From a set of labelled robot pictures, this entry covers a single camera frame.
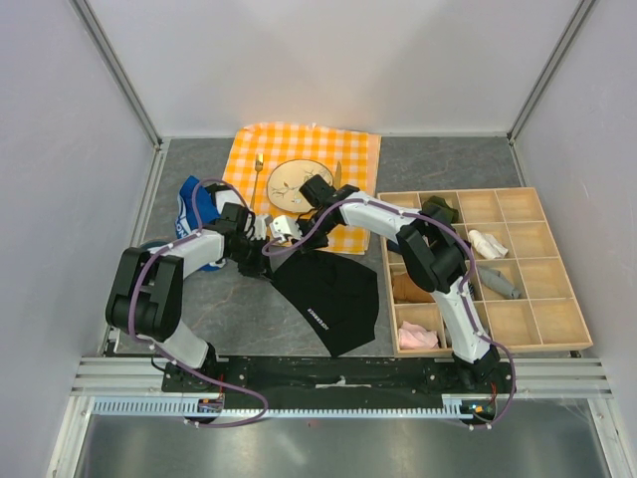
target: green object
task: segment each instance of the green object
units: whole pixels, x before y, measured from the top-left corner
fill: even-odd
[[[434,204],[442,208],[447,213],[449,222],[451,222],[452,224],[459,222],[460,212],[458,212],[458,209],[454,209],[453,207],[451,207],[449,204],[447,204],[447,201],[445,201],[442,197],[431,196],[429,199],[427,199],[426,201],[422,203],[422,208],[425,209],[425,206],[427,204]]]

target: fork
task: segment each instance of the fork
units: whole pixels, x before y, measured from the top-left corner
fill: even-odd
[[[257,157],[255,158],[255,171],[257,171],[257,176],[255,177],[255,186],[252,189],[252,199],[250,199],[250,210],[254,211],[255,209],[255,196],[257,194],[257,183],[259,182],[259,173],[263,171],[263,153],[259,152]]]

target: wooden plate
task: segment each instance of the wooden plate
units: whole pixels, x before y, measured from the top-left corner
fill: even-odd
[[[312,207],[299,189],[315,174],[320,174],[327,184],[333,184],[331,171],[319,162],[293,159],[279,164],[268,178],[268,199],[284,211],[297,214],[310,211]]]

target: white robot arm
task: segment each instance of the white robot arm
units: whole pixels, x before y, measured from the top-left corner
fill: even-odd
[[[495,347],[482,339],[487,333],[477,320],[467,285],[463,285],[467,270],[463,248],[428,221],[407,217],[419,214],[445,223],[440,210],[398,211],[396,206],[352,186],[336,191],[320,176],[307,181],[301,193],[317,210],[308,220],[279,216],[272,221],[270,216],[255,216],[248,208],[228,201],[220,219],[195,233],[197,237],[189,242],[165,252],[146,280],[146,293],[137,301],[136,332],[152,339],[171,357],[205,373],[207,363],[214,364],[216,355],[210,344],[196,337],[180,320],[183,279],[205,264],[226,258],[237,262],[244,275],[267,277],[267,256],[271,255],[265,237],[268,225],[275,237],[271,242],[292,239],[299,241],[297,247],[314,249],[326,246],[327,234],[342,224],[365,228],[397,243],[411,279],[430,292],[438,304],[451,336],[454,360],[471,376],[468,380],[481,381],[491,372],[500,357]],[[249,235],[252,226],[255,234]],[[110,293],[106,320],[127,333],[131,293],[151,252],[136,248],[124,251]]]

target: small white object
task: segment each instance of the small white object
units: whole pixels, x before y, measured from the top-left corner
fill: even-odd
[[[333,386],[339,386],[344,388],[357,388],[362,386],[366,388],[371,388],[371,385],[369,383],[357,383],[357,384],[347,383],[347,380],[342,375],[340,376],[340,378],[338,379],[336,383],[317,383],[315,385],[315,388],[331,388]]]
[[[270,214],[257,214],[255,218],[254,239],[263,240],[268,236],[268,226],[272,224]]]
[[[286,242],[290,239],[301,239],[301,229],[293,217],[278,216],[270,224],[272,235],[279,239],[280,242]]]
[[[484,234],[473,229],[469,231],[469,240],[485,259],[502,259],[509,253],[509,249],[500,244],[493,234]]]

